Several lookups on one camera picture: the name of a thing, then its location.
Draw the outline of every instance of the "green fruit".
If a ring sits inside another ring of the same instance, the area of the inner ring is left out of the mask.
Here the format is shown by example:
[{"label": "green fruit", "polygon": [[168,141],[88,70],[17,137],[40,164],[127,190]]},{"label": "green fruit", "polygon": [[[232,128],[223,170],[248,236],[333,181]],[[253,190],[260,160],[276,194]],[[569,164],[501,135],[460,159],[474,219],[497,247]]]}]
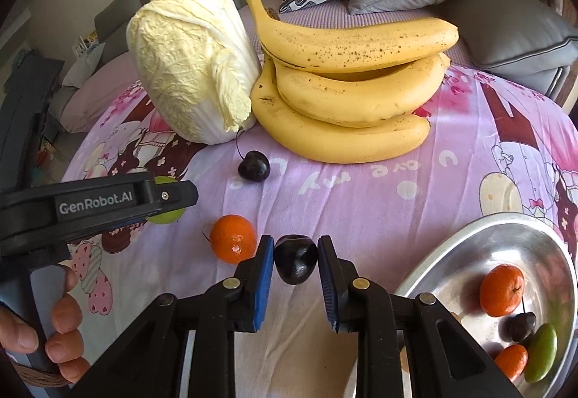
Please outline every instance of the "green fruit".
[{"label": "green fruit", "polygon": [[551,323],[544,323],[536,331],[528,350],[524,377],[529,384],[535,384],[546,376],[554,364],[557,349],[556,330]]},{"label": "green fruit", "polygon": [[[174,183],[177,180],[170,176],[155,176],[154,182],[157,184],[167,184]],[[146,217],[146,219],[151,223],[157,223],[160,225],[166,225],[168,223],[173,223],[175,220],[180,219],[180,216],[184,213],[185,208],[172,210],[170,212],[161,213],[159,215],[153,215],[152,217]]]}]

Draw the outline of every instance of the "hand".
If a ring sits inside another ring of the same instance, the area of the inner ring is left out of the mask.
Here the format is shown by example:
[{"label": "hand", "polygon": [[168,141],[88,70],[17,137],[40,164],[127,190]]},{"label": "hand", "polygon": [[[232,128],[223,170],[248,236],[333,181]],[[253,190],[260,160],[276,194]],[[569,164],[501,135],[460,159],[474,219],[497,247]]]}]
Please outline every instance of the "hand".
[{"label": "hand", "polygon": [[[66,269],[66,291],[78,282],[76,274]],[[82,311],[69,294],[56,302],[52,310],[52,324],[56,333],[46,342],[46,354],[59,365],[60,373],[69,382],[76,383],[90,365],[82,357],[85,344],[78,327],[82,322]],[[33,328],[5,308],[0,307],[0,344],[9,351],[30,354],[38,348],[38,336]]]}]

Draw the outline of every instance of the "silver bowl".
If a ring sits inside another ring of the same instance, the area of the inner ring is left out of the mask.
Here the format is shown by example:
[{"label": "silver bowl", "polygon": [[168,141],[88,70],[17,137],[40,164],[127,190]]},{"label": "silver bowl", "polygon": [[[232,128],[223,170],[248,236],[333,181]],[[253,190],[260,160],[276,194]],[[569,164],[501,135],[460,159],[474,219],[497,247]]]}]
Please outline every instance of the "silver bowl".
[{"label": "silver bowl", "polygon": [[[482,279],[498,264],[514,264],[526,279],[524,304],[536,313],[537,326],[552,323],[558,336],[554,365],[544,380],[529,384],[520,377],[515,385],[524,398],[544,398],[571,361],[569,354],[576,327],[576,273],[560,237],[533,217],[498,213],[483,217],[450,236],[407,277],[396,295],[415,298],[433,293],[457,313],[464,328],[490,355],[511,344],[504,334],[504,318],[492,318],[479,305]],[[515,313],[522,311],[522,305]],[[411,396],[409,375],[404,395]],[[344,397],[355,396],[357,364]]]}]

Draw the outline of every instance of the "banana bunch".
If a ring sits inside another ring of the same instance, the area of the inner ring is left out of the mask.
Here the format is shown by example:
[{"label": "banana bunch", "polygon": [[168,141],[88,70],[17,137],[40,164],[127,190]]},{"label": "banana bunch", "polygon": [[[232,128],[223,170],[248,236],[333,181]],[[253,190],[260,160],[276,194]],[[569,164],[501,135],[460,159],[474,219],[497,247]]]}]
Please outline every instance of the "banana bunch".
[{"label": "banana bunch", "polygon": [[247,0],[265,53],[253,112],[281,145],[305,158],[348,164],[408,153],[428,136],[412,112],[439,88],[458,40],[437,18],[316,29],[270,18]]}]

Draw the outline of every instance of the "screw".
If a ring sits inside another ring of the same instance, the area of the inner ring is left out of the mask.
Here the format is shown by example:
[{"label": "screw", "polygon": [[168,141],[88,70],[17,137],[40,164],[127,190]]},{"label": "screw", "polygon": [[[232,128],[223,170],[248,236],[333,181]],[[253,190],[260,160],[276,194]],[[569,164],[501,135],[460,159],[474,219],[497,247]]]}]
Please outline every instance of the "screw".
[{"label": "screw", "polygon": [[431,294],[429,292],[425,292],[423,294],[420,294],[419,299],[420,299],[420,302],[423,303],[424,305],[433,305],[436,301],[434,294]]},{"label": "screw", "polygon": [[353,281],[352,284],[355,288],[359,288],[359,290],[365,290],[369,287],[369,281],[367,279],[363,279],[363,277],[358,277]]},{"label": "screw", "polygon": [[229,277],[223,281],[223,287],[225,288],[237,288],[241,285],[241,281],[236,277]]},{"label": "screw", "polygon": [[168,307],[169,305],[171,305],[174,302],[175,298],[176,297],[173,294],[160,294],[157,297],[157,303],[161,307]]}]

